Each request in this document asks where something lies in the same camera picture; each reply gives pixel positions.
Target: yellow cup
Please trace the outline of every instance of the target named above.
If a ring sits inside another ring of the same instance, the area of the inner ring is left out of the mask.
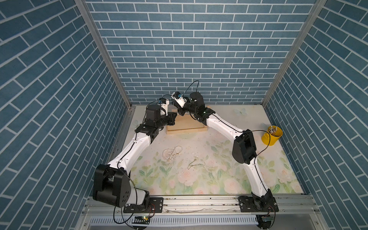
[[[270,142],[270,146],[271,145],[274,145],[276,143],[276,141],[282,136],[282,130],[280,129],[280,127],[277,127],[277,131],[273,134],[273,135],[268,135],[267,132],[265,132],[265,134],[263,134],[262,136],[262,142],[265,144],[265,145],[268,145],[268,142]]]

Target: jewelry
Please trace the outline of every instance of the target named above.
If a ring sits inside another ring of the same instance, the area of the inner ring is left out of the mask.
[[[176,146],[174,149],[165,149],[162,152],[162,158],[166,160],[166,164],[171,167],[174,164],[175,156],[183,151],[181,146]]]
[[[190,163],[188,164],[187,169],[190,169],[190,168],[191,168],[191,167],[193,167],[193,166],[203,165],[203,164],[194,164],[194,165],[191,165],[191,164],[192,164],[192,163],[194,163],[196,160],[197,160],[197,159],[194,159],[192,162],[190,162]]]

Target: blue brick wall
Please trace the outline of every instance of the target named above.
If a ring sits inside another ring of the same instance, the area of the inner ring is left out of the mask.
[[[266,107],[331,229],[368,224],[367,11],[328,0]]]
[[[74,228],[125,111],[73,0],[0,1],[0,229]]]
[[[259,104],[315,0],[87,0],[132,103]]]

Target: metal vent grille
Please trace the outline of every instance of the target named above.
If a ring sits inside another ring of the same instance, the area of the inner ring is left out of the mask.
[[[122,222],[122,218],[115,217],[117,222]],[[113,217],[93,216],[90,226],[112,226],[118,225],[114,222]],[[244,225],[258,224],[256,215],[188,215],[178,217],[174,215],[154,216],[149,224],[150,227],[177,227],[177,226],[193,226],[193,225]],[[145,224],[135,224],[135,226],[146,226]]]

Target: floral tablecloth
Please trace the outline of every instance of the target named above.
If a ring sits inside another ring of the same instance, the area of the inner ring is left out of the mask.
[[[240,129],[265,130],[270,126],[262,106],[213,105],[211,108]],[[127,140],[142,121],[144,109],[145,106],[136,107]],[[262,135],[263,132],[254,132],[257,152],[266,147]],[[177,146],[183,150],[168,164],[162,153]],[[233,143],[212,128],[177,135],[167,135],[162,130],[138,158],[131,178],[137,188],[152,195],[250,194],[247,174],[243,165],[232,157],[232,147]],[[257,160],[272,193],[303,193],[279,142],[269,146]]]

